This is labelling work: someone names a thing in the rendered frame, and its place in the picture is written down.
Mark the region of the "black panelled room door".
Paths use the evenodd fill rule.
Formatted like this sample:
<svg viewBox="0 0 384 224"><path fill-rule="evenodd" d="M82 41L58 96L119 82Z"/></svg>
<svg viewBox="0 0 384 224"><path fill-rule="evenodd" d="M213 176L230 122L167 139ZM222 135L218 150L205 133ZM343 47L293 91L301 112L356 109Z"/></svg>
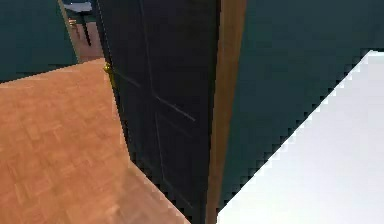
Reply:
<svg viewBox="0 0 384 224"><path fill-rule="evenodd" d="M220 0L95 0L131 161L207 224Z"/></svg>

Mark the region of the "brass door knob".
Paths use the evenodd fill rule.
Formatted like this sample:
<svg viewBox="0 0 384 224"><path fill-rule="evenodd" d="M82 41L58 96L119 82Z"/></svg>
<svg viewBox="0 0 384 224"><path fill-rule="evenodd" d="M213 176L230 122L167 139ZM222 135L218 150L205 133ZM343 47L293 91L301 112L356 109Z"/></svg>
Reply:
<svg viewBox="0 0 384 224"><path fill-rule="evenodd" d="M103 70L108 74L108 77L109 77L109 80L110 80L110 83L111 83L111 86L113 88L116 87L116 84L115 84L115 80L114 80L114 73L113 73L113 69L111 67L111 65L109 63L106 63L103 67Z"/></svg>

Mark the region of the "white flat furniture top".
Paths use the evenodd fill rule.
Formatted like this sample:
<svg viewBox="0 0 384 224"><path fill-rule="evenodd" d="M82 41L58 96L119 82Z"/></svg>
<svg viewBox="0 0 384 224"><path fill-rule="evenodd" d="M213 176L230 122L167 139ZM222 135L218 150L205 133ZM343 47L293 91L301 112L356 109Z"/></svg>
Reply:
<svg viewBox="0 0 384 224"><path fill-rule="evenodd" d="M216 224L384 224L384 52L361 59Z"/></svg>

